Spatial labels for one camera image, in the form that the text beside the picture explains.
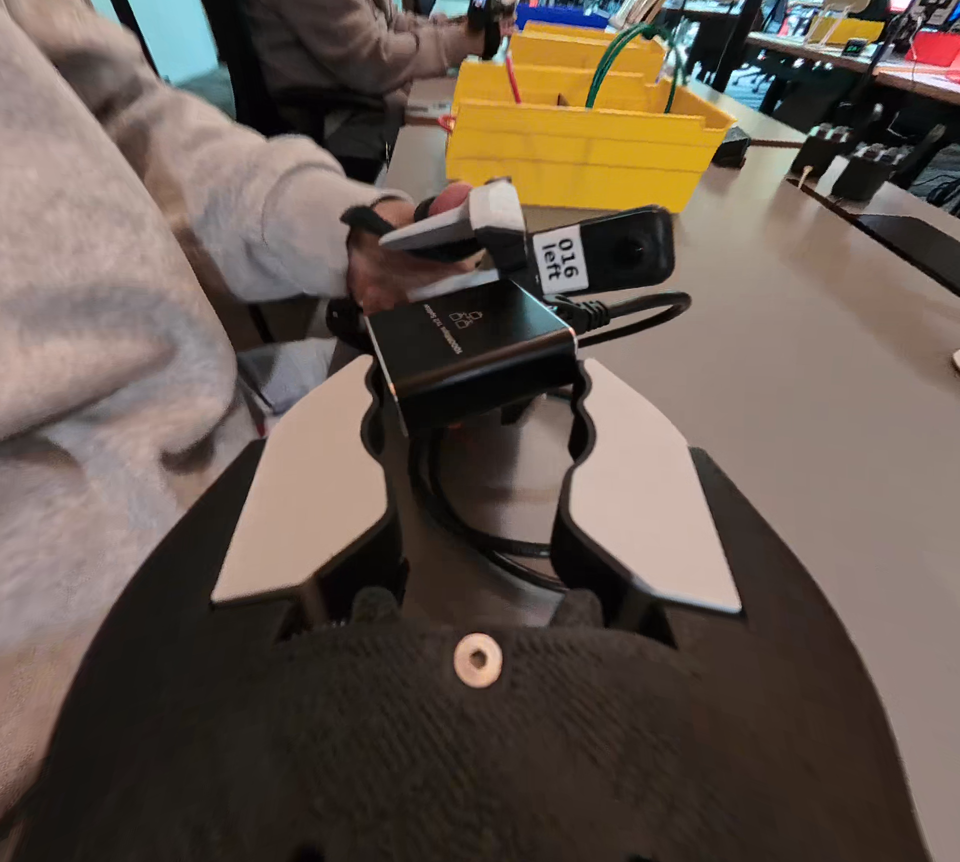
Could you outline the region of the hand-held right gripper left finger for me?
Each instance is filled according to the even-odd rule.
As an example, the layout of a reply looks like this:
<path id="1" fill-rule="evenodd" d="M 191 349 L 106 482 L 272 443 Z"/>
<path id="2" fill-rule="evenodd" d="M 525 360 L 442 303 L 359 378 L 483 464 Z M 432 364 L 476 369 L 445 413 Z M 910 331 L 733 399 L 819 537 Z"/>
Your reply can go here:
<path id="1" fill-rule="evenodd" d="M 300 624 L 339 624 L 367 589 L 402 606 L 410 565 L 376 359 L 362 355 L 294 405 L 256 465 L 210 601 L 288 604 Z"/>

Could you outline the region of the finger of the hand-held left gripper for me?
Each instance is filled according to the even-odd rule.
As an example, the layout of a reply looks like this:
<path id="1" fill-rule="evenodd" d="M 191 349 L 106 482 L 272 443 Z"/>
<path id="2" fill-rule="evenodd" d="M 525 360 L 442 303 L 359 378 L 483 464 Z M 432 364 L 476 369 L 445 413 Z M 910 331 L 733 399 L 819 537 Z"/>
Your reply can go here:
<path id="1" fill-rule="evenodd" d="M 474 269 L 469 272 L 446 277 L 420 288 L 409 289 L 406 298 L 410 303 L 424 302 L 498 280 L 500 280 L 498 269 Z"/>
<path id="2" fill-rule="evenodd" d="M 506 178 L 473 187 L 456 207 L 385 233 L 379 246 L 417 256 L 525 253 L 526 227 L 517 190 Z"/>

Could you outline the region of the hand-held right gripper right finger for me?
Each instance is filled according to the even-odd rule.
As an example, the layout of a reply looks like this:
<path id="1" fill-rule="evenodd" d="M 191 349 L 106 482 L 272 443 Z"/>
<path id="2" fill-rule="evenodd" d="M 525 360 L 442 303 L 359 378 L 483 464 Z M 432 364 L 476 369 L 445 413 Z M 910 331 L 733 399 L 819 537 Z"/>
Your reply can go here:
<path id="1" fill-rule="evenodd" d="M 596 596 L 609 627 L 657 627 L 668 608 L 740 616 L 687 439 L 596 359 L 579 362 L 571 395 L 571 462 L 550 539 L 558 580 Z"/>

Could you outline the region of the black network splitter box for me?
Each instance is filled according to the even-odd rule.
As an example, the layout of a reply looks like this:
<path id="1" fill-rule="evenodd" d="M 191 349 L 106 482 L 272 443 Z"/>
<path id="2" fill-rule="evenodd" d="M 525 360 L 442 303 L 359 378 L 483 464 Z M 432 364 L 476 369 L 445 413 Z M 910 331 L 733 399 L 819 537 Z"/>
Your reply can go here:
<path id="1" fill-rule="evenodd" d="M 511 280 L 365 315 L 403 434 L 426 436 L 572 384 L 576 333 Z"/>

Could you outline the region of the yellow storage bin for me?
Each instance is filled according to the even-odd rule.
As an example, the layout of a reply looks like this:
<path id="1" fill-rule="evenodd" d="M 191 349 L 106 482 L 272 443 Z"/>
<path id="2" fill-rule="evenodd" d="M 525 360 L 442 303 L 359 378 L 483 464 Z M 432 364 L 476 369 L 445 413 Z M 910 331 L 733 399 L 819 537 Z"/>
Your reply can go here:
<path id="1" fill-rule="evenodd" d="M 505 64 L 462 64 L 445 168 L 474 186 L 508 178 L 525 207 L 679 213 L 737 123 L 669 79 L 609 75 L 587 108 L 584 69 L 519 65 L 515 77 L 520 102 Z"/>
<path id="2" fill-rule="evenodd" d="M 519 65 L 565 67 L 594 72 L 616 32 L 528 21 L 510 37 L 510 55 Z M 655 80 L 661 73 L 667 45 L 660 37 L 636 37 L 611 66 L 612 73 L 642 76 Z"/>

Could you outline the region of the person's left forearm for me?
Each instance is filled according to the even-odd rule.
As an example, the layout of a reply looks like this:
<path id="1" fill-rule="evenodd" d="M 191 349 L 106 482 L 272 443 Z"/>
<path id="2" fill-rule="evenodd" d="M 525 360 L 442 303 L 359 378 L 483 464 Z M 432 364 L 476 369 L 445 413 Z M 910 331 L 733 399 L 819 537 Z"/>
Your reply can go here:
<path id="1" fill-rule="evenodd" d="M 404 194 L 348 178 L 303 136 L 268 138 L 154 80 L 126 113 L 142 132 L 137 172 L 176 235 L 235 298 L 265 302 L 348 291 L 352 208 L 410 217 Z"/>

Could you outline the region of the black flat desk panel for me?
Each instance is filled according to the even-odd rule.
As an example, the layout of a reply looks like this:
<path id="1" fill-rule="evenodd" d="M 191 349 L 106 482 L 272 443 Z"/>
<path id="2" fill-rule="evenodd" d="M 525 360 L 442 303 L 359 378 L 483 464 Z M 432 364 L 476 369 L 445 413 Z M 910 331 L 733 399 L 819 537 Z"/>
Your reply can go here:
<path id="1" fill-rule="evenodd" d="M 854 225 L 922 274 L 959 296 L 959 241 L 913 216 L 859 215 Z"/>

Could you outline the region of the person's left hand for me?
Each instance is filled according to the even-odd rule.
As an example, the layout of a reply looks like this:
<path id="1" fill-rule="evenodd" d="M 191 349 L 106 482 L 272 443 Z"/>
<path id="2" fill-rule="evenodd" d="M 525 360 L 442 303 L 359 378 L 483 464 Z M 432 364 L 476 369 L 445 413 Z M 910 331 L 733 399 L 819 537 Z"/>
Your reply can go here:
<path id="1" fill-rule="evenodd" d="M 471 185 L 454 182 L 434 199 L 434 214 L 460 206 L 469 197 Z M 394 229 L 414 223 L 416 206 L 409 199 L 392 195 L 381 199 L 374 211 Z M 348 245 L 347 291 L 366 314 L 405 304 L 410 294 L 437 281 L 471 272 L 473 258 L 443 264 L 381 247 L 368 232 L 351 231 Z"/>

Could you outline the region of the black power adapter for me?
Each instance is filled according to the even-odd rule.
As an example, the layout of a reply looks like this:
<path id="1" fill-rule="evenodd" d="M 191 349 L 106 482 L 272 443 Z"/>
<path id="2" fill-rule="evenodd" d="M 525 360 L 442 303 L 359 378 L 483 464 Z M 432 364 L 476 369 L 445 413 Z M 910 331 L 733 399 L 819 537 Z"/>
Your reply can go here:
<path id="1" fill-rule="evenodd" d="M 750 134 L 739 125 L 730 126 L 710 160 L 711 165 L 737 171 L 742 169 L 752 144 Z"/>

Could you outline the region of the blue storage bin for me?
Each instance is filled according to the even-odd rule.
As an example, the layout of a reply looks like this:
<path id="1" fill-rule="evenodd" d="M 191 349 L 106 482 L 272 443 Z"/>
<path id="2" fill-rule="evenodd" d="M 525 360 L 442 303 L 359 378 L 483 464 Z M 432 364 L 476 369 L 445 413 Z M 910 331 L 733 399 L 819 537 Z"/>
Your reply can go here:
<path id="1" fill-rule="evenodd" d="M 515 10 L 515 23 L 520 30 L 530 23 L 606 30 L 609 19 L 610 16 L 607 13 L 587 11 L 582 6 L 572 5 L 532 5 L 529 2 L 521 2 Z"/>

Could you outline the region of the black battery charger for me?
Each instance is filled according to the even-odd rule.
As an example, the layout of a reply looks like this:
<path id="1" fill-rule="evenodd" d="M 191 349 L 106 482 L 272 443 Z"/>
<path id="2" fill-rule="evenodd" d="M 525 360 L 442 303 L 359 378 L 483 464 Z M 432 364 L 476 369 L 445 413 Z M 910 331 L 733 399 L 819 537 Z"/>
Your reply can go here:
<path id="1" fill-rule="evenodd" d="M 881 143 L 860 144 L 846 157 L 846 165 L 830 190 L 835 201 L 866 204 L 878 193 L 882 184 L 899 171 L 909 148 L 885 146 Z"/>
<path id="2" fill-rule="evenodd" d="M 809 130 L 787 176 L 797 181 L 817 180 L 834 159 L 846 152 L 854 129 L 846 124 L 820 123 Z"/>

